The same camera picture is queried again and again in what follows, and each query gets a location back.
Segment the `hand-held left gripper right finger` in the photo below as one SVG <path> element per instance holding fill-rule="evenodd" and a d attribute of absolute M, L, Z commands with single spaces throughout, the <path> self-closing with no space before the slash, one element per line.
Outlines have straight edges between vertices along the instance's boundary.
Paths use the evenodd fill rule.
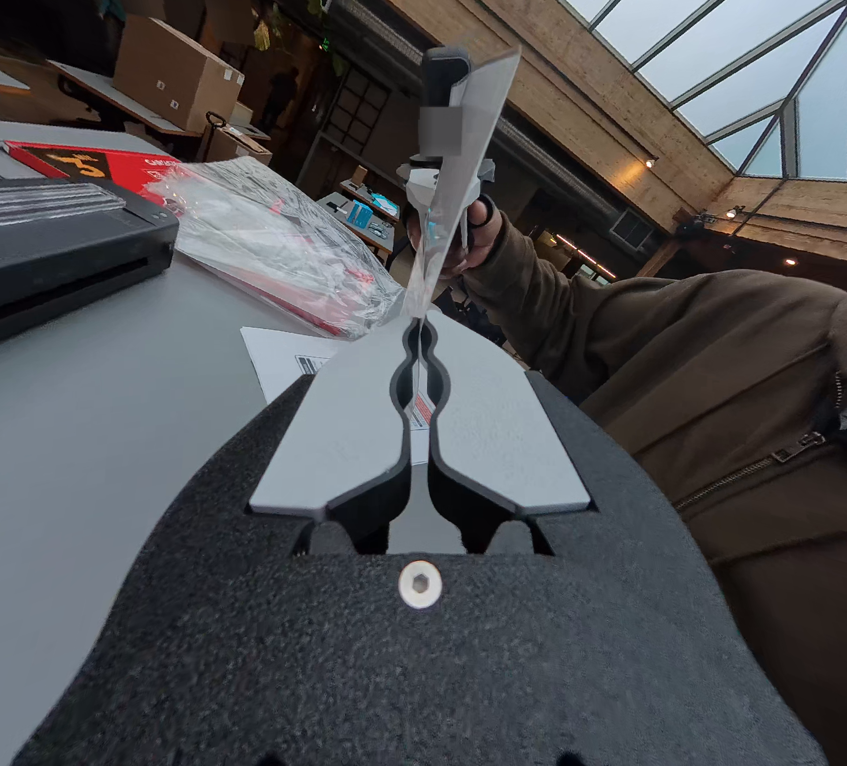
<path fill-rule="evenodd" d="M 528 371 L 501 348 L 430 311 L 420 358 L 435 409 L 429 498 L 468 553 L 554 553 L 540 521 L 591 497 Z"/>

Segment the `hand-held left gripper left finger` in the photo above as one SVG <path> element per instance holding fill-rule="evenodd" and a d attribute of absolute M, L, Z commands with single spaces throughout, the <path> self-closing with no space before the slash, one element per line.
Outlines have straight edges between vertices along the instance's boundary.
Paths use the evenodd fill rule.
<path fill-rule="evenodd" d="M 312 378 L 249 499 L 254 514 L 340 525 L 359 553 L 386 553 L 408 505 L 415 319 L 348 344 Z"/>

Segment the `laminating pouch with paper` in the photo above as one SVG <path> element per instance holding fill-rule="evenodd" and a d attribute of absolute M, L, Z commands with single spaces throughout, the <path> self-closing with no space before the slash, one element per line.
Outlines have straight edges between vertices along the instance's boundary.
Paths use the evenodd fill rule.
<path fill-rule="evenodd" d="M 441 342 L 458 342 L 459 390 L 470 395 L 471 410 L 499 409 L 497 392 L 525 378 L 525 370 L 501 348 L 449 317 L 431 312 L 439 273 L 463 208 L 477 194 L 480 159 L 486 158 L 506 95 L 513 83 L 520 51 L 513 49 L 480 66 L 472 64 L 466 84 L 458 89 L 457 105 L 419 114 L 418 153 L 442 155 L 435 196 L 424 221 L 424 251 L 415 252 L 403 314 L 418 324 L 419 371 L 424 368 L 426 393 L 435 406 L 430 434 L 448 403 L 447 368 L 453 354 L 439 354 Z"/>

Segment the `black laminator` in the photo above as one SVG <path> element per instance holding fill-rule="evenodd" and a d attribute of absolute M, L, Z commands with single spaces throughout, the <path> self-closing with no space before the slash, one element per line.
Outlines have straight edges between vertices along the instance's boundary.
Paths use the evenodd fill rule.
<path fill-rule="evenodd" d="M 167 270 L 165 207 L 105 179 L 1 181 L 1 340 Z"/>

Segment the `person's right forearm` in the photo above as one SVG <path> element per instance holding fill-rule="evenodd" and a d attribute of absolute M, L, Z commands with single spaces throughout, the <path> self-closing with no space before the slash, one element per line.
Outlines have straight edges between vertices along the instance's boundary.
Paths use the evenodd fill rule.
<path fill-rule="evenodd" d="M 511 223 L 498 249 L 464 273 L 464 282 L 529 368 L 571 401 L 584 402 L 617 373 L 646 386 L 667 376 L 671 363 L 658 343 L 668 282 L 569 280 Z"/>

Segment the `person's right hand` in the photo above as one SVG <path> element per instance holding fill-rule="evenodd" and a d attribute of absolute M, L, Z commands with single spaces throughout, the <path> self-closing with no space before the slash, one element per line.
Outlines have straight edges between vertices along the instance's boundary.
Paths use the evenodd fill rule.
<path fill-rule="evenodd" d="M 441 265 L 441 281 L 450 280 L 483 266 L 500 246 L 510 225 L 504 212 L 486 193 L 469 205 L 466 214 L 468 242 L 462 242 L 461 228 L 458 226 Z"/>

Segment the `white printed paper sheet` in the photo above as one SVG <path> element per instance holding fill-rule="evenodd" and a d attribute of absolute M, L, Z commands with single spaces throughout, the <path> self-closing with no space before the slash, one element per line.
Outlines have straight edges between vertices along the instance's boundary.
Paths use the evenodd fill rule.
<path fill-rule="evenodd" d="M 243 327 L 240 330 L 267 404 L 276 400 L 297 379 L 315 375 L 350 343 L 311 337 L 290 331 Z M 428 464 L 429 426 L 435 406 L 425 390 L 425 371 L 420 369 L 418 397 L 408 415 L 411 427 L 412 465 Z"/>

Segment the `small cardboard box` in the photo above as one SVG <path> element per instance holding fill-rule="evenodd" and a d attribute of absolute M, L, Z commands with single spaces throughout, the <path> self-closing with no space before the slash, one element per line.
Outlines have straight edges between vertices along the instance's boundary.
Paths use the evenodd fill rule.
<path fill-rule="evenodd" d="M 199 163 L 214 163 L 241 157 L 253 158 L 262 165 L 269 165 L 273 154 L 233 125 L 207 125 L 197 157 Z"/>

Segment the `person's brown jacket torso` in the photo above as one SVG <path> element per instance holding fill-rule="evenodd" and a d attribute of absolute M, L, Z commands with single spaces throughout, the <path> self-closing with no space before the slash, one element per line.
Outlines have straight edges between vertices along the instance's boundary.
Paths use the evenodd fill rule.
<path fill-rule="evenodd" d="M 736 270 L 668 282 L 647 386 L 582 410 L 687 526 L 772 684 L 845 764 L 845 291 Z"/>

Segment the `skylight window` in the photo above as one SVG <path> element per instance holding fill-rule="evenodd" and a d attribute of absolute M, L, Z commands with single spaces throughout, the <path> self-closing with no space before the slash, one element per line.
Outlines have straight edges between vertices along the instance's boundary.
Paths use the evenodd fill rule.
<path fill-rule="evenodd" d="M 846 0 L 556 0 L 739 176 L 845 181 Z"/>

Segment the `large cardboard box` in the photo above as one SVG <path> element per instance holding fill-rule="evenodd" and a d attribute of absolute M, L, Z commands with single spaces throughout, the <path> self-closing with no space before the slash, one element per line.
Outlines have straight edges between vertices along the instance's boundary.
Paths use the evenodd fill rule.
<path fill-rule="evenodd" d="M 183 131 L 203 133 L 206 114 L 229 120 L 243 73 L 161 20 L 128 15 L 112 84 Z"/>

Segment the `white background table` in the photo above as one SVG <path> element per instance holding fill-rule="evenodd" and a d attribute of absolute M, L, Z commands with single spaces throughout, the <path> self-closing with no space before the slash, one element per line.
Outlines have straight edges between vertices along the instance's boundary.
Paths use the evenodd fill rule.
<path fill-rule="evenodd" d="M 108 104 L 112 113 L 120 112 L 129 120 L 140 123 L 160 135 L 190 138 L 202 136 L 201 132 L 181 129 L 164 116 L 123 94 L 115 88 L 111 77 L 54 60 L 47 60 L 46 65 L 57 72 L 59 88 L 64 94 L 96 111 L 99 111 L 98 104 Z"/>

